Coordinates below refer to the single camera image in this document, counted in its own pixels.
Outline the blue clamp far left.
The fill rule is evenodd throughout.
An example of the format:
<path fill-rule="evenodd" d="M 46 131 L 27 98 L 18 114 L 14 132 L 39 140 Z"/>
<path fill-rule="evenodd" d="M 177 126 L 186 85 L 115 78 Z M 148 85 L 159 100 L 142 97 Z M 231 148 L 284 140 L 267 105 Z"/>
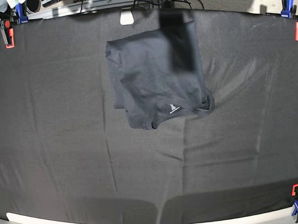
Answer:
<path fill-rule="evenodd" d="M 13 19 L 17 24 L 21 25 L 29 22 L 26 12 L 26 1 L 24 3 L 15 5 L 13 9 Z"/>

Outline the red clamp far left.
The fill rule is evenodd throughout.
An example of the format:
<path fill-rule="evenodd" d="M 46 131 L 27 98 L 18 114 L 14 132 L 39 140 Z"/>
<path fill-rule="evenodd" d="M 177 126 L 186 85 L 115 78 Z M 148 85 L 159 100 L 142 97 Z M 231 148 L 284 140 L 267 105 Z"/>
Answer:
<path fill-rule="evenodd" d="M 14 30 L 10 20 L 0 21 L 0 32 L 7 49 L 14 48 Z"/>

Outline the blue clamp far right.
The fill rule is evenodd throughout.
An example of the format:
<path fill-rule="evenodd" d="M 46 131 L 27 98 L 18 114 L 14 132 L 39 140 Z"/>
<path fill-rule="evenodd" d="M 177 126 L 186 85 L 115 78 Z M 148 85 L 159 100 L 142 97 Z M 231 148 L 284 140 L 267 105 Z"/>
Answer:
<path fill-rule="evenodd" d="M 294 0 L 282 0 L 281 16 L 288 19 L 293 19 L 296 16 L 297 7 L 294 5 Z"/>

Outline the black felt table cover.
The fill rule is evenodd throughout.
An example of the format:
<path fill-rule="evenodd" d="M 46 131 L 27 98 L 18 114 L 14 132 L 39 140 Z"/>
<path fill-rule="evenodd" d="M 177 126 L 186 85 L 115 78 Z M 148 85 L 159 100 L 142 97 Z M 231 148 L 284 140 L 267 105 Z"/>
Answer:
<path fill-rule="evenodd" d="M 160 10 L 41 20 L 0 33 L 0 218 L 191 224 L 290 207 L 298 183 L 294 20 L 179 10 L 194 22 L 212 114 L 133 129 L 114 108 L 106 44 Z"/>

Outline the dark grey t-shirt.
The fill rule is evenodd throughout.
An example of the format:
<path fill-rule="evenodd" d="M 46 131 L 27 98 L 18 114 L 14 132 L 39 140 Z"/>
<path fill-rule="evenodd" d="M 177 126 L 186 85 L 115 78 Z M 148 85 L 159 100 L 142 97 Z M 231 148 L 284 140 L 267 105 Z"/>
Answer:
<path fill-rule="evenodd" d="M 114 106 L 124 109 L 134 129 L 156 129 L 182 116 L 206 117 L 215 102 L 206 88 L 194 22 L 187 22 L 194 71 L 175 72 L 169 43 L 160 28 L 109 41 L 105 55 L 113 86 Z"/>

